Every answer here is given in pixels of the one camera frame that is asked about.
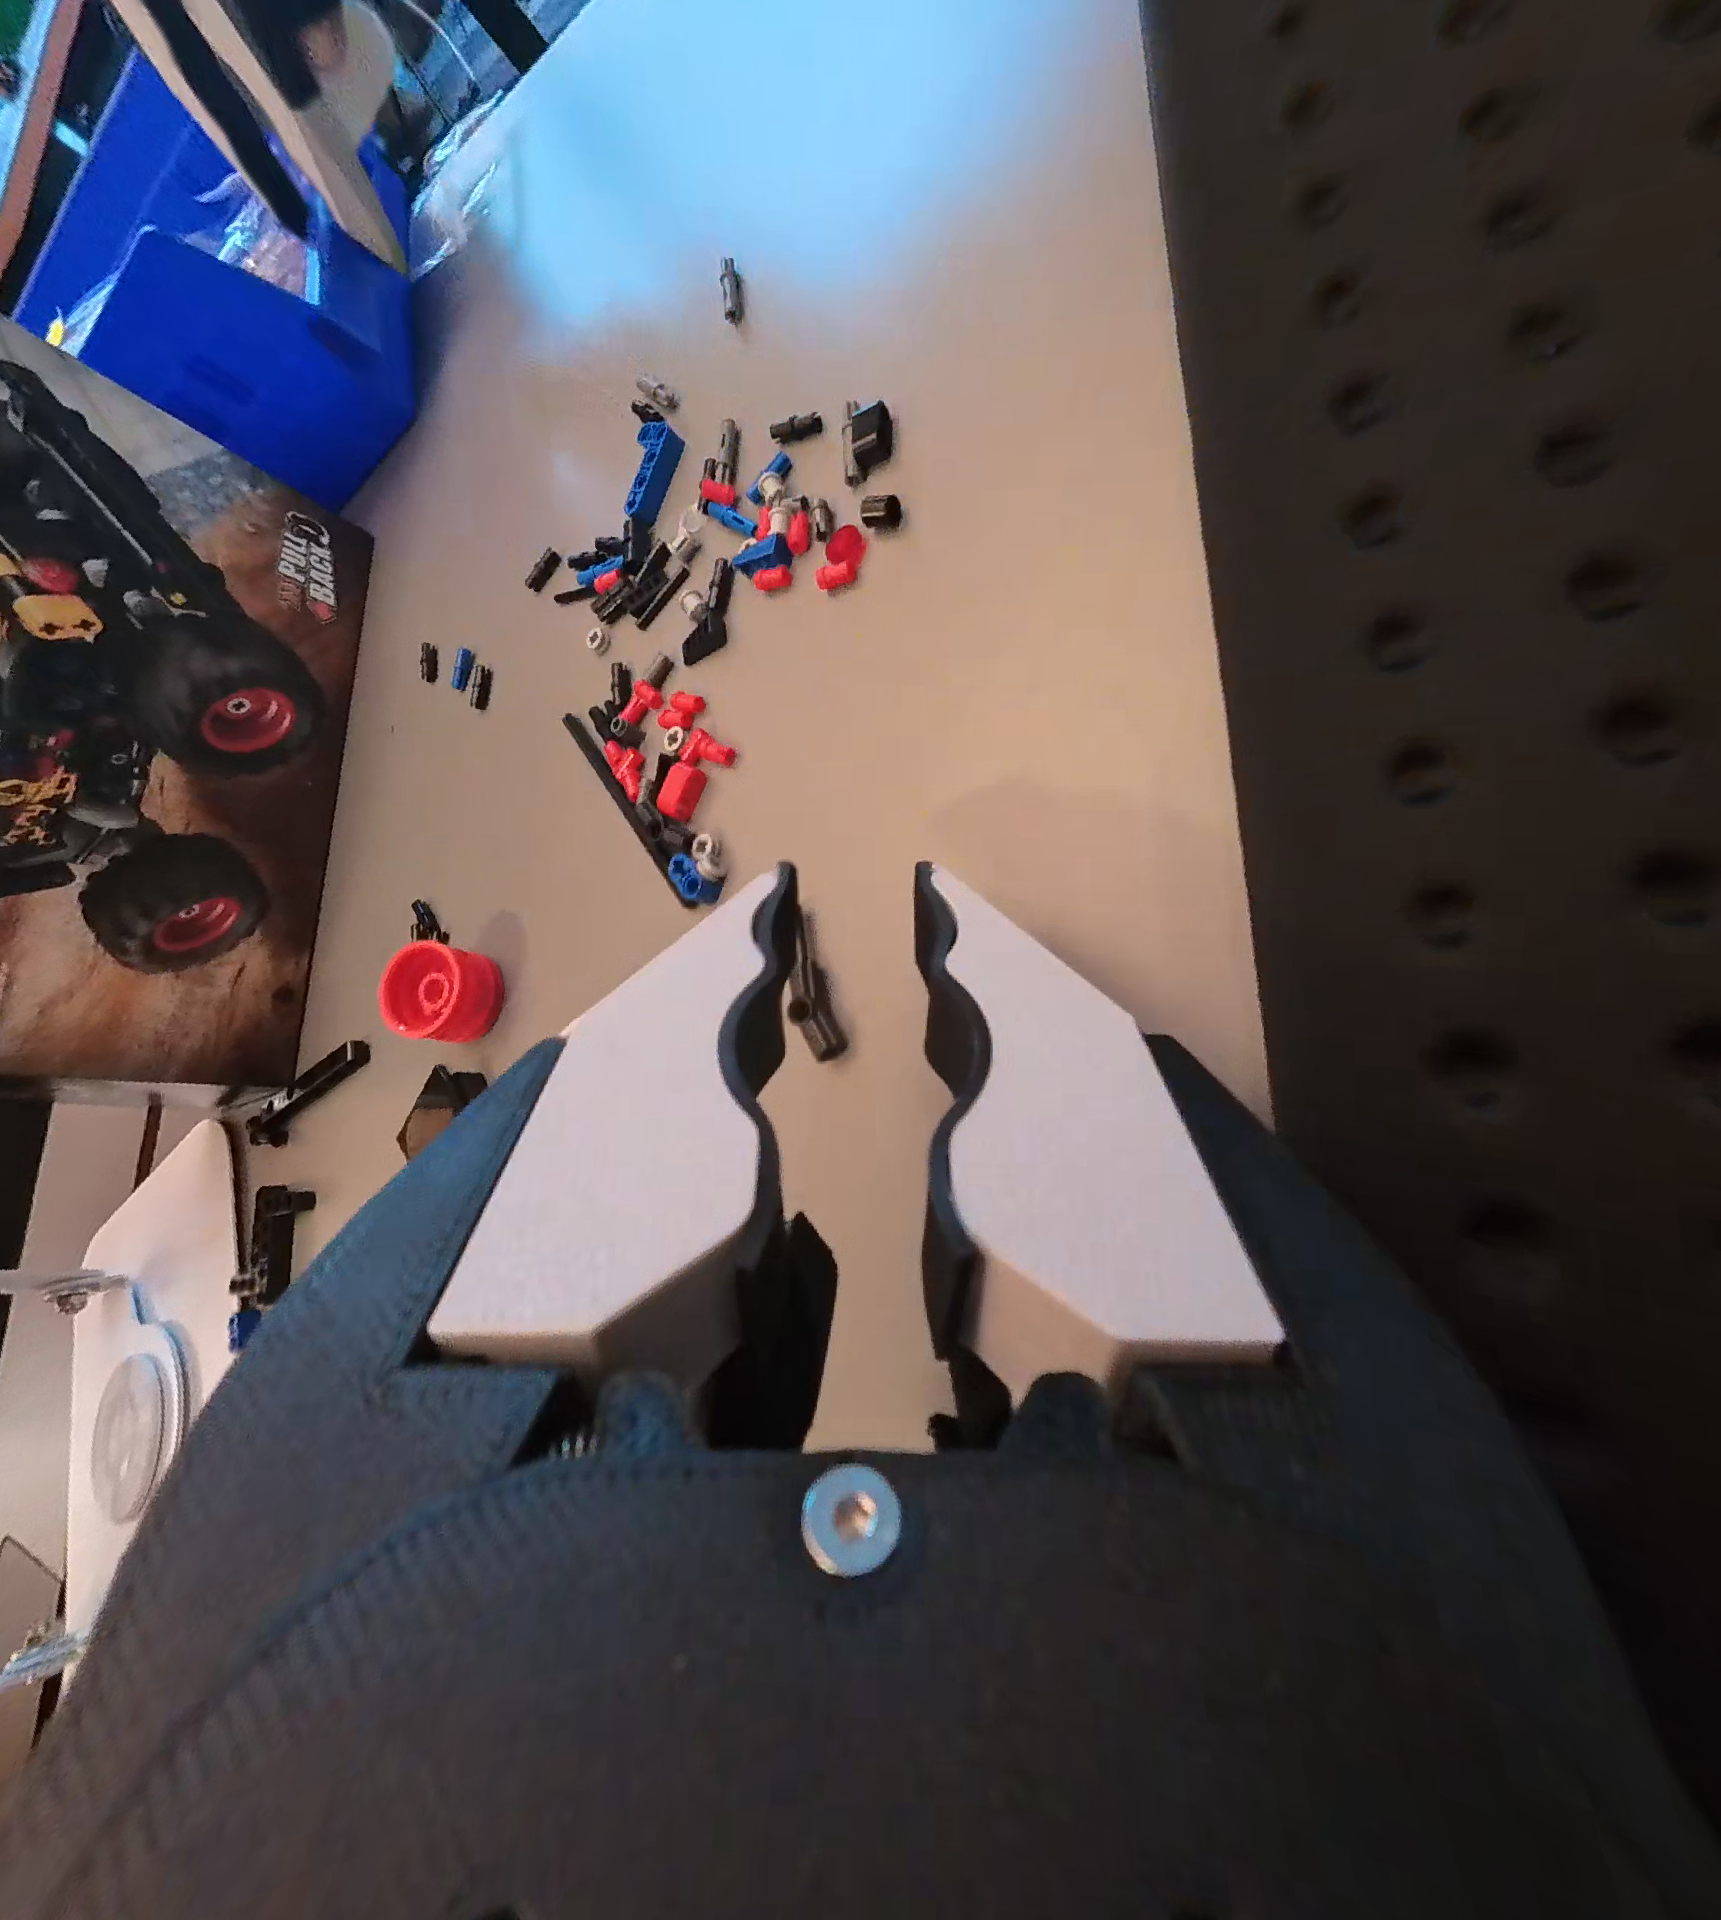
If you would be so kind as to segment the red wheel rim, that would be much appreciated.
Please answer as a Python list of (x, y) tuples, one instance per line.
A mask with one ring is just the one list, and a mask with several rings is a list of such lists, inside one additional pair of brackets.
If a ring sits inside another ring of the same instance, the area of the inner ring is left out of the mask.
[(471, 1044), (498, 1022), (505, 977), (486, 954), (442, 941), (397, 948), (376, 982), (383, 1026), (406, 1040)]

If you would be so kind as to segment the black axle connector piece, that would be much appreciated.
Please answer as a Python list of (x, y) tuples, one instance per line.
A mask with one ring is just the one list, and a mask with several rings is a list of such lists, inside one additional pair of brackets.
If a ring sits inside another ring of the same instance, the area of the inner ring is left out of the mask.
[(804, 907), (796, 913), (785, 1017), (817, 1064), (833, 1064), (846, 1055), (849, 1035), (833, 1006), (814, 917)]

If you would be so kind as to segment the long black beam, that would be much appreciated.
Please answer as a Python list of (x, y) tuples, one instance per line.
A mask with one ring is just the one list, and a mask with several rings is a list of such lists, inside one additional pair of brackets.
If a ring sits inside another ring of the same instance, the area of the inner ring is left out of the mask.
[(243, 1120), (247, 1144), (256, 1148), (284, 1148), (293, 1122), (343, 1088), (369, 1064), (369, 1058), (371, 1048), (363, 1039), (354, 1039), (331, 1048), (317, 1063), (303, 1068), (291, 1082), (250, 1110)]

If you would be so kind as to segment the black L-shaped beam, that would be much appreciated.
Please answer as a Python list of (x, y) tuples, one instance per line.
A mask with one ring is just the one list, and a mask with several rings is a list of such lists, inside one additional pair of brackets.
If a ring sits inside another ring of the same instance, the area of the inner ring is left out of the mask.
[(247, 1253), (229, 1283), (236, 1312), (265, 1312), (291, 1286), (298, 1219), (310, 1214), (316, 1194), (288, 1184), (253, 1189), (247, 1210)]

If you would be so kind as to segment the long black axle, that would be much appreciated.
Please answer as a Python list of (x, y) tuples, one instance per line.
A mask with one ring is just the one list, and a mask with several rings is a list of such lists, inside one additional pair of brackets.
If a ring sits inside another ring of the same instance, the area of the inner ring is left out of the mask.
[(626, 788), (585, 719), (565, 714), (562, 728), (580, 756), (585, 756), (594, 781), (619, 811), (633, 840), (643, 848), (658, 878), (686, 910), (702, 904), (700, 897), (708, 883), (699, 875), (690, 859), (695, 833), (680, 823), (669, 823), (651, 803), (629, 799)]

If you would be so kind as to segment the blue storage bin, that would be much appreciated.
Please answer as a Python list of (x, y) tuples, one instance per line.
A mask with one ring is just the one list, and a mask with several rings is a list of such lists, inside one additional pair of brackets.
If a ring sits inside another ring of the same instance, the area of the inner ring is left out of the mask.
[(335, 512), (416, 419), (410, 280), (328, 223), (296, 292), (229, 265), (227, 174), (129, 55), (11, 316), (39, 335), (104, 297), (87, 371)]

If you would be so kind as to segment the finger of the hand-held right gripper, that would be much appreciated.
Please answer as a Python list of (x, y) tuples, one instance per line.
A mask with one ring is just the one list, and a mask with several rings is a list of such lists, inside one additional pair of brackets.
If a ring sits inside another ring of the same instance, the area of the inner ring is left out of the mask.
[(180, 2), (107, 2), (133, 47), (279, 229), (307, 238), (303, 194), (275, 161), (247, 88)]
[(345, 45), (325, 73), (303, 68), (313, 94), (290, 103), (247, 45), (221, 47), (227, 76), (239, 85), (284, 154), (354, 243), (378, 263), (404, 272), (404, 245), (378, 188), (367, 179), (359, 146), (371, 132), (378, 110), (391, 92), (395, 48), (391, 45)]

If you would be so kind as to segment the white book stand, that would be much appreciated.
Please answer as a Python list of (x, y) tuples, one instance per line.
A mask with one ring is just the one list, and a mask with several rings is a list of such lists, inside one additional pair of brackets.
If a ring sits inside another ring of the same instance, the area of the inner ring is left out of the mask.
[(55, 1110), (0, 1264), (0, 1801), (229, 1364), (231, 1132)]

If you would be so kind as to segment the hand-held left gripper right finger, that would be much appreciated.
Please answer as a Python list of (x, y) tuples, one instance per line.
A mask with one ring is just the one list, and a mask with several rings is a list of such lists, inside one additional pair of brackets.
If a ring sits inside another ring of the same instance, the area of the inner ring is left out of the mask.
[(1263, 1366), (1285, 1329), (1134, 1017), (951, 870), (914, 873), (934, 1357), (991, 1376)]

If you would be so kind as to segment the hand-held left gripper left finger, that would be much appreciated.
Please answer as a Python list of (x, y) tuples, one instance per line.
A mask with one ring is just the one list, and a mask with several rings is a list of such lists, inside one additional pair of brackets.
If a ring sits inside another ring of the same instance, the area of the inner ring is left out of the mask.
[(796, 936), (779, 862), (569, 1026), (431, 1311), (440, 1357), (715, 1374), (742, 1346)]

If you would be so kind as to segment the crumpled clear plastic bag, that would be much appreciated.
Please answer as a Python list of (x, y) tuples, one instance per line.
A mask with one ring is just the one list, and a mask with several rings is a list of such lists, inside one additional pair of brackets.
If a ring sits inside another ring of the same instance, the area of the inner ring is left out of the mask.
[(400, 45), (412, 204), (406, 258), (420, 282), (470, 238), (500, 170), (513, 96), (526, 73), (585, 12), (585, 2), (404, 4), (424, 47)]

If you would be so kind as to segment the monster truck toy box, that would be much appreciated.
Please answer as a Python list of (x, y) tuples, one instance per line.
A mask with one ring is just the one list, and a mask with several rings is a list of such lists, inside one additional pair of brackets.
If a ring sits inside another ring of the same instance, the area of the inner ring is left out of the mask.
[(369, 568), (0, 316), (0, 1084), (296, 1068)]

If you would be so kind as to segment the pile of small building pieces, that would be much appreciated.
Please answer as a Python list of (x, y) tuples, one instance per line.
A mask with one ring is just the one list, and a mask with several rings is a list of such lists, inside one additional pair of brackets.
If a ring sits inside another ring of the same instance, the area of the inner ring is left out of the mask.
[(897, 450), (897, 420), (880, 398), (849, 400), (839, 419), (846, 503), (804, 487), (799, 450), (824, 436), (817, 410), (768, 426), (768, 444), (742, 471), (745, 434), (726, 416), (699, 460), (690, 500), (676, 500), (686, 438), (678, 393), (660, 379), (633, 384), (637, 463), (616, 532), (574, 551), (547, 546), (525, 590), (585, 613), (585, 649), (609, 668), (609, 690), (582, 714), (629, 799), (695, 833), (690, 859), (715, 904), (729, 873), (718, 840), (697, 829), (711, 781), (739, 753), (712, 726), (708, 699), (684, 675), (718, 658), (739, 593), (773, 600), (799, 584), (826, 599), (854, 589), (871, 545), (906, 529), (897, 492), (871, 492)]

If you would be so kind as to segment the black flat square panel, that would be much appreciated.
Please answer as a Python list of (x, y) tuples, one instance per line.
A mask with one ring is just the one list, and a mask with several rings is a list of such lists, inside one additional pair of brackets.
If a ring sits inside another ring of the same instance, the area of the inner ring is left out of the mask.
[(404, 1162), (418, 1159), (487, 1086), (487, 1075), (478, 1071), (442, 1064), (431, 1068), (394, 1135), (400, 1159)]

